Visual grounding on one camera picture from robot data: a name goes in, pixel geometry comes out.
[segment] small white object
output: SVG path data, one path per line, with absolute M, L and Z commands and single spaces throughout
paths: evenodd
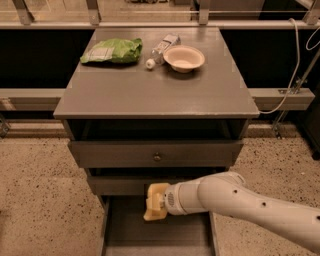
M 156 62 L 154 61 L 154 59 L 148 59 L 146 62 L 146 67 L 148 69 L 153 69 L 156 65 Z
M 205 62 L 201 51 L 186 45 L 170 47 L 164 52 L 163 57 L 175 71 L 180 73 L 188 73 L 201 67 Z

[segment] drawer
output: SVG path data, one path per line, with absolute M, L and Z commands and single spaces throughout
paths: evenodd
M 72 141 L 81 168 L 229 167 L 243 146 L 226 141 Z

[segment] speckled floor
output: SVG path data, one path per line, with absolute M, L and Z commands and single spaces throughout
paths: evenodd
M 255 192 L 320 207 L 320 162 L 293 125 L 284 128 L 278 140 L 268 125 L 251 125 L 230 170 Z M 0 140 L 0 255 L 97 255 L 103 210 L 68 139 L 20 137 Z M 314 255 L 251 223 L 216 224 L 221 256 Z

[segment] plastic bag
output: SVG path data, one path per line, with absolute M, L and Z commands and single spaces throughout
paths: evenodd
M 101 41 L 81 58 L 81 63 L 110 61 L 112 63 L 137 62 L 142 50 L 142 40 L 113 38 Z

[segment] drawer handle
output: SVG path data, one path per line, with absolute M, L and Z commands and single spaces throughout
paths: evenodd
M 161 161 L 161 155 L 160 155 L 160 153 L 155 153 L 154 155 L 153 155 L 153 160 L 154 161 L 156 161 L 156 162 L 159 162 L 159 161 Z

